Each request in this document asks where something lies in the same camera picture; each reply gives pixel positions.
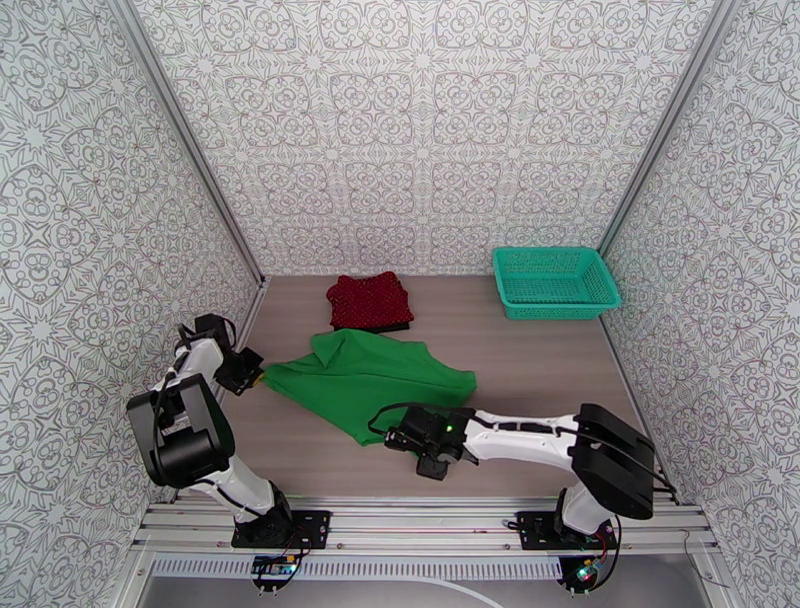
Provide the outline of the green garment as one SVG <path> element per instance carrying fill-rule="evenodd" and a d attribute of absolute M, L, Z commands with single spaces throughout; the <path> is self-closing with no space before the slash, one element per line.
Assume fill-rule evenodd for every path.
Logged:
<path fill-rule="evenodd" d="M 451 368 L 423 342 L 356 330 L 314 335 L 311 352 L 272 364 L 263 382 L 350 436 L 361 446 L 379 443 L 369 421 L 396 425 L 404 404 L 454 408 L 477 389 L 472 371 Z"/>

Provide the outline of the red white-dotted garment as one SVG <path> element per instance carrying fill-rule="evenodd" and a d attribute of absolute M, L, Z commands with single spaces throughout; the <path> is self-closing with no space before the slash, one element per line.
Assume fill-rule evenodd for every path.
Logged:
<path fill-rule="evenodd" d="M 369 327 L 415 319 L 409 294 L 394 272 L 354 278 L 346 275 L 326 293 L 331 305 L 330 325 Z"/>

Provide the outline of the white vented strip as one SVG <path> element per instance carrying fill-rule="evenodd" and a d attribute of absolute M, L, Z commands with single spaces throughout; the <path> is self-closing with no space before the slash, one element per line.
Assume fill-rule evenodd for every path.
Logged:
<path fill-rule="evenodd" d="M 152 574 L 168 578 L 267 579 L 258 573 L 256 559 L 248 556 L 181 556 L 163 554 L 155 559 Z M 412 558 L 310 556 L 296 578 L 309 581 L 395 581 L 435 579 L 446 581 L 556 580 L 562 577 L 557 558 L 542 556 L 486 558 Z"/>

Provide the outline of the teal plastic basket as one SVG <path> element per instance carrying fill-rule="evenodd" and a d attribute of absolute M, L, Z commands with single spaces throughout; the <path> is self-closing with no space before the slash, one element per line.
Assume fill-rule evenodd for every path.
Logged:
<path fill-rule="evenodd" d="M 615 280 L 587 247 L 498 247 L 497 291 L 510 320 L 593 320 L 621 306 Z"/>

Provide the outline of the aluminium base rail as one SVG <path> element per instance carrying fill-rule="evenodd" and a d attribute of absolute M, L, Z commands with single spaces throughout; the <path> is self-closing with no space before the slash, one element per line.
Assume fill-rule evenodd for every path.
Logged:
<path fill-rule="evenodd" d="M 522 511 L 551 512 L 553 498 L 301 498 L 294 510 L 331 514 L 325 551 L 347 556 L 481 556 L 521 554 L 508 522 Z M 716 553 L 719 545 L 698 506 L 659 498 L 651 519 L 623 518 L 622 554 Z M 135 550 L 232 553 L 231 513 L 212 499 L 181 494 L 146 510 Z"/>

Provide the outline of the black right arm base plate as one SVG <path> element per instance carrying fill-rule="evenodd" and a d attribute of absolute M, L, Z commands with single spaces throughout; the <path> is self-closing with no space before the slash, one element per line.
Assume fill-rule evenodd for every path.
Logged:
<path fill-rule="evenodd" d="M 602 553 L 618 547 L 610 520 L 588 534 L 568 527 L 554 512 L 522 511 L 516 513 L 515 529 L 523 550 Z"/>

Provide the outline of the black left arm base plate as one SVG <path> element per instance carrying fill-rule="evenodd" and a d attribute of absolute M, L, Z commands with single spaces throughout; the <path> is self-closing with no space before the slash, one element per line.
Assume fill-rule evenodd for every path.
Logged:
<path fill-rule="evenodd" d="M 297 510 L 287 516 L 273 509 L 250 522 L 236 523 L 231 546 L 242 549 L 324 549 L 331 513 Z"/>

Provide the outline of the aluminium corner post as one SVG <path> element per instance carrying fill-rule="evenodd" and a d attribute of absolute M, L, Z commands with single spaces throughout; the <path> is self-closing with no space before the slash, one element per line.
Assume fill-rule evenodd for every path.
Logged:
<path fill-rule="evenodd" d="M 190 124 L 179 96 L 147 35 L 135 2 L 133 0 L 108 0 L 108 3 L 133 58 L 142 68 L 148 86 L 175 133 L 196 177 L 213 203 L 248 272 L 258 288 L 263 289 L 267 277 L 258 265 L 256 256 L 236 220 L 233 209 Z"/>
<path fill-rule="evenodd" d="M 609 254 L 633 204 L 646 185 L 659 158 L 665 152 L 693 96 L 703 83 L 704 74 L 727 35 L 731 21 L 736 16 L 741 3 L 742 0 L 714 1 L 708 20 L 689 54 L 687 63 L 677 80 L 668 103 L 655 124 L 652 136 L 648 140 L 638 164 L 635 166 L 622 198 L 600 241 L 597 251 L 602 258 L 606 258 Z"/>

